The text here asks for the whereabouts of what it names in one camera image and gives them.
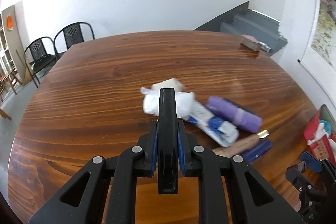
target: silver screw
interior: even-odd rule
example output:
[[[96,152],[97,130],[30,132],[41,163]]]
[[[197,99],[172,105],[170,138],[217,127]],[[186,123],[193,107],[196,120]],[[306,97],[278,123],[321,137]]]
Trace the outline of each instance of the silver screw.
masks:
[[[101,156],[95,156],[92,161],[94,164],[99,164],[103,161],[103,158]]]
[[[141,151],[142,151],[142,147],[141,146],[136,145],[136,146],[132,147],[132,152],[134,152],[134,153],[139,153]]]
[[[233,160],[235,162],[242,162],[243,161],[243,157],[240,156],[240,155],[236,155],[236,156],[233,157]]]
[[[201,146],[201,145],[196,145],[196,146],[194,147],[194,150],[195,150],[195,152],[199,152],[199,153],[201,153],[201,152],[204,151],[204,147]]]

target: checkered chair back pattern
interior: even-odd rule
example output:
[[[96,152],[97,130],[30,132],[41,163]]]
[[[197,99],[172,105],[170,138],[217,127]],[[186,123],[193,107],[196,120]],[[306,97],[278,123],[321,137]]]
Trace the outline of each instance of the checkered chair back pattern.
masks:
[[[47,56],[47,52],[43,45],[42,39],[38,39],[34,41],[32,44],[30,44],[29,49],[31,52],[31,56],[33,57],[35,62]]]
[[[81,27],[78,23],[74,23],[63,30],[65,43],[67,48],[70,48],[74,44],[84,42]]]

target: gold cap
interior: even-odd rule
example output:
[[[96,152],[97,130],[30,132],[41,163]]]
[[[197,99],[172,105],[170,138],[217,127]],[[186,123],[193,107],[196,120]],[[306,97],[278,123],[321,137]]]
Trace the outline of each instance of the gold cap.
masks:
[[[257,133],[257,135],[258,135],[258,138],[263,139],[263,138],[267,137],[269,135],[269,133],[268,133],[267,130],[263,130],[263,131]]]

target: chair seat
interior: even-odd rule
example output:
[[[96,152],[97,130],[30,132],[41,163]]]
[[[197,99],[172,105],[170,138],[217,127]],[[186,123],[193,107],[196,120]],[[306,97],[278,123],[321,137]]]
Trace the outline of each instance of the chair seat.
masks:
[[[55,61],[56,57],[48,54],[47,56],[41,58],[39,61],[37,61],[34,65],[34,73],[38,73],[40,70],[48,66],[51,62]]]

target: triangular cutout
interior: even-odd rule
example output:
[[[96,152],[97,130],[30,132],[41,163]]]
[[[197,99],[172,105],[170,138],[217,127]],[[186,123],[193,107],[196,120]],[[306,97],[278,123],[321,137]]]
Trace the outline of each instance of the triangular cutout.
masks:
[[[86,172],[68,191],[61,197],[61,202],[67,203],[73,207],[78,207],[86,185],[90,178],[90,173]]]
[[[245,172],[245,178],[249,185],[254,205],[260,207],[273,201],[272,196],[259,184],[250,172]]]

